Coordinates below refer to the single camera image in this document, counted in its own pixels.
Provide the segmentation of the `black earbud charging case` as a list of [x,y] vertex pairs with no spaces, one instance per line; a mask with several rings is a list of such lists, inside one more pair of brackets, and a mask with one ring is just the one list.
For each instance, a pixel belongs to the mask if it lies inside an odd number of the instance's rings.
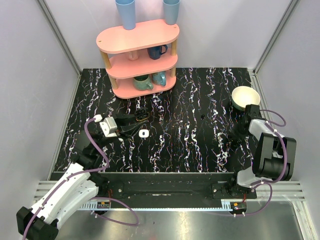
[[143,108],[137,109],[134,113],[134,116],[137,122],[142,122],[147,120],[150,117],[150,113],[147,108],[143,107]]

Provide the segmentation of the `white earbud charging case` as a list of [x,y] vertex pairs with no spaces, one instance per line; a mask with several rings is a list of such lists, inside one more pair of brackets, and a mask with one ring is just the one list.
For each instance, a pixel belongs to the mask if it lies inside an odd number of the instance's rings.
[[148,129],[140,129],[138,132],[138,136],[143,139],[148,138],[149,135],[150,135],[150,131]]

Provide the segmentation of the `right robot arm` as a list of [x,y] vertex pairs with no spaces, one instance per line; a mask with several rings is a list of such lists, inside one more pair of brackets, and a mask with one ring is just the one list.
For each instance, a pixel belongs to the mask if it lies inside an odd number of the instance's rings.
[[297,141],[280,134],[261,112],[258,105],[247,105],[242,119],[229,133],[236,142],[249,135],[258,140],[251,166],[234,173],[227,182],[227,194],[235,199],[254,191],[259,184],[289,181],[293,176]]

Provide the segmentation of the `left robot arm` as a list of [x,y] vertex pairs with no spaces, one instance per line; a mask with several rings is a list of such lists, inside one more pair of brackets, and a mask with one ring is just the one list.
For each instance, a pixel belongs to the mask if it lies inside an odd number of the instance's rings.
[[101,114],[90,118],[75,137],[76,155],[60,180],[30,208],[21,207],[17,228],[24,240],[54,240],[62,225],[82,205],[96,201],[90,211],[95,218],[114,201],[109,180],[102,171],[110,167],[103,147],[115,140],[137,134],[150,117],[146,108],[133,114],[117,113],[114,117]]

